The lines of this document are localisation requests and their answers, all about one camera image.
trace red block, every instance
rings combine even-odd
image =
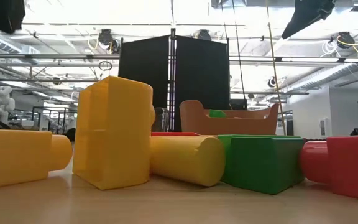
[[[358,136],[307,142],[300,155],[305,176],[335,194],[358,198]]]
[[[164,133],[164,132],[152,132],[152,136],[199,136],[196,133]]]

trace yellow foam block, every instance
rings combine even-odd
[[[0,186],[46,179],[49,171],[66,167],[70,158],[71,145],[66,136],[0,130]]]
[[[152,88],[107,77],[80,92],[73,172],[97,188],[149,179]]]
[[[213,186],[223,175],[222,142],[211,136],[151,137],[153,174]]]

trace wooden floor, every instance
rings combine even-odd
[[[276,196],[226,184],[203,188],[162,177],[100,191],[71,174],[0,187],[0,223],[358,224],[358,200],[304,182]]]

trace green object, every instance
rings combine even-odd
[[[303,139],[297,136],[218,136],[226,152],[222,181],[266,194],[303,181],[298,164]]]
[[[209,110],[210,118],[225,118],[226,114],[221,110]]]

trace black partition panel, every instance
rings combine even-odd
[[[198,100],[207,109],[230,108],[227,44],[176,36],[175,131],[181,131],[179,105]]]
[[[167,107],[169,36],[122,44],[118,76],[149,84],[154,107]]]

